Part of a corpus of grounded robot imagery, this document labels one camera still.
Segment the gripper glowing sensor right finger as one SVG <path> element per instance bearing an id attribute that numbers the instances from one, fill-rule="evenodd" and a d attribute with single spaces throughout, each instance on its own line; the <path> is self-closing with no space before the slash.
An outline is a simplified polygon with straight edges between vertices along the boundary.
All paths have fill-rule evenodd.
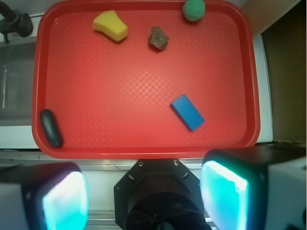
<path id="1" fill-rule="evenodd" d="M 200 190 L 219 230 L 304 230 L 307 150 L 292 145 L 213 149 L 203 158 Z"/>

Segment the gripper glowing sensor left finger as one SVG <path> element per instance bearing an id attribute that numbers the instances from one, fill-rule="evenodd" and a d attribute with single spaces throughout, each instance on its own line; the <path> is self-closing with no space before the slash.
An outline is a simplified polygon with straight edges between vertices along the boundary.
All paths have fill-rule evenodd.
<path id="1" fill-rule="evenodd" d="M 88 211 L 87 178 L 73 162 L 0 168 L 2 230 L 83 230 Z"/>

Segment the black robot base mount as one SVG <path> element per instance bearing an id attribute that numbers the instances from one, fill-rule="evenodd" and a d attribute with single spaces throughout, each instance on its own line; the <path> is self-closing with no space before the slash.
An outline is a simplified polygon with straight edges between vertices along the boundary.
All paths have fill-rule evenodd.
<path id="1" fill-rule="evenodd" d="M 114 185 L 123 230 L 210 230 L 200 180 L 179 160 L 139 160 Z"/>

